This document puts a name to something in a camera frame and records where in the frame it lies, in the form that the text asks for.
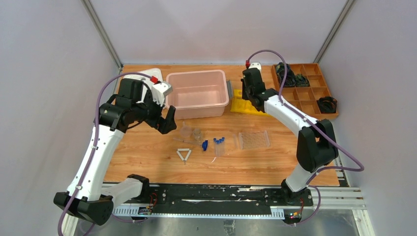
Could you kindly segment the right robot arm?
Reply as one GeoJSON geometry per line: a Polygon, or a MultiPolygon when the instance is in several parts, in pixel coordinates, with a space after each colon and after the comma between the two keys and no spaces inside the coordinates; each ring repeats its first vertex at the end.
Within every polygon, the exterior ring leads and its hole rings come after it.
{"type": "Polygon", "coordinates": [[[306,192],[311,177],[338,156],[334,129],[327,119],[318,120],[302,113],[287,102],[278,91],[265,87],[261,72],[248,68],[242,72],[242,97],[260,112],[266,113],[289,128],[297,137],[298,164],[282,181],[279,197],[294,205],[306,192]]]}

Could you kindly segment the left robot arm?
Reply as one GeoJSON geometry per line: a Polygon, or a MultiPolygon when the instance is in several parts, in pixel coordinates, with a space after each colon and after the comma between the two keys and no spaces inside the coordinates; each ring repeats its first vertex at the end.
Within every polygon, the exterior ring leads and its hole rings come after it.
{"type": "Polygon", "coordinates": [[[176,129],[175,107],[162,115],[172,86],[152,77],[150,83],[122,79],[119,90],[96,109],[92,137],[73,181],[58,192],[54,204],[71,216],[96,225],[105,224],[113,210],[128,200],[145,203],[150,199],[149,179],[131,174],[124,181],[102,189],[113,154],[128,129],[146,123],[161,134],[176,129]]]}

